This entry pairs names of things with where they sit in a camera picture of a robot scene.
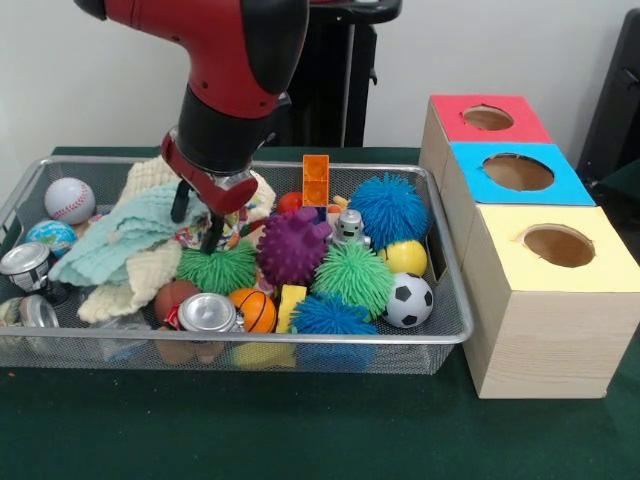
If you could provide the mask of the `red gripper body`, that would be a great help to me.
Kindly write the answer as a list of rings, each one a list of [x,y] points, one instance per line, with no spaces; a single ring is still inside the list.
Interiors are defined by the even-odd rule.
[[[227,215],[243,207],[258,188],[249,169],[234,175],[215,175],[190,163],[177,146],[177,130],[170,130],[162,142],[162,157],[171,170],[187,181],[200,200],[216,215]]]

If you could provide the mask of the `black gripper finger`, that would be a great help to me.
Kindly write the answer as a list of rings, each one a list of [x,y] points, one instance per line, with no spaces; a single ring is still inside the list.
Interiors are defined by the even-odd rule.
[[[176,224],[183,222],[185,219],[190,191],[191,186],[187,181],[179,182],[171,208],[171,219]]]
[[[210,255],[216,250],[224,229],[224,218],[222,216],[212,212],[210,220],[211,225],[203,236],[200,246],[200,251],[206,255]]]

